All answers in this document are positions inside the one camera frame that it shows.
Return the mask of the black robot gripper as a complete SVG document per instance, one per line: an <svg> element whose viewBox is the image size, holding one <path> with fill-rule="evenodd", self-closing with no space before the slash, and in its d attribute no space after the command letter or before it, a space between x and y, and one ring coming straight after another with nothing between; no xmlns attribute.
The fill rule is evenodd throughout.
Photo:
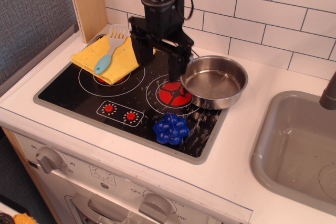
<svg viewBox="0 0 336 224"><path fill-rule="evenodd" d="M145 16L129 18L131 42L138 64L145 67L153 59L153 49L168 56L169 80L177 81L190 61L192 39L183 31L184 0L143 0Z"/></svg>

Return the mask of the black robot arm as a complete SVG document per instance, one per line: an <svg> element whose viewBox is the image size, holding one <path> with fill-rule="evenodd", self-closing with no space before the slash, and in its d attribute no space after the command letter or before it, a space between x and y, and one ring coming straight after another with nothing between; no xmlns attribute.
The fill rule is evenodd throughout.
<svg viewBox="0 0 336 224"><path fill-rule="evenodd" d="M131 40L136 60L146 66L153 49L168 55L169 80L175 82L186 71L193 40L183 31L185 0L141 0L145 17L130 17Z"/></svg>

